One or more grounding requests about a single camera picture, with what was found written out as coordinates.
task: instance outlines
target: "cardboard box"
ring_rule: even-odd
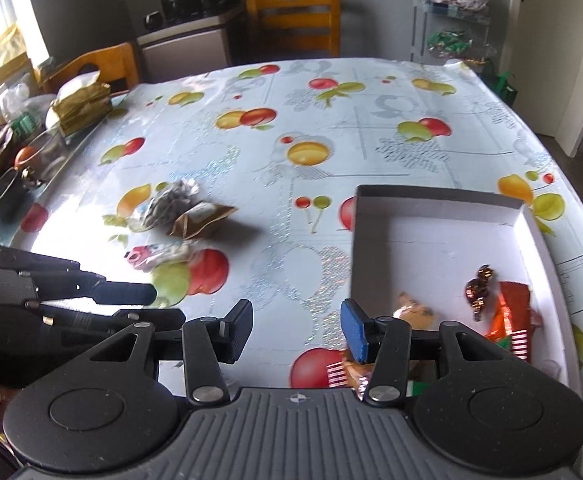
[[[529,286],[531,307],[543,322],[534,332],[532,364],[554,360],[561,368],[559,380],[580,394],[567,306],[545,241],[523,201],[459,189],[358,187],[351,297],[370,317],[391,316],[404,290],[434,309],[437,324],[456,320],[484,334],[494,305],[476,322],[464,290],[486,264],[496,280]]]

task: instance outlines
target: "table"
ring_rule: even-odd
[[[239,362],[223,369],[240,384],[286,386],[302,351],[342,346],[350,198],[359,184],[527,200],[556,264],[583,380],[583,205],[529,128],[463,64],[332,59],[234,67],[140,85],[118,108],[39,197],[28,225],[34,232],[19,230],[14,245],[79,260],[110,280],[148,282],[126,251],[173,238],[130,232],[116,217],[162,182],[196,179],[213,202],[239,210],[206,242],[204,268],[172,269],[159,294],[189,319],[252,301],[252,336]]]

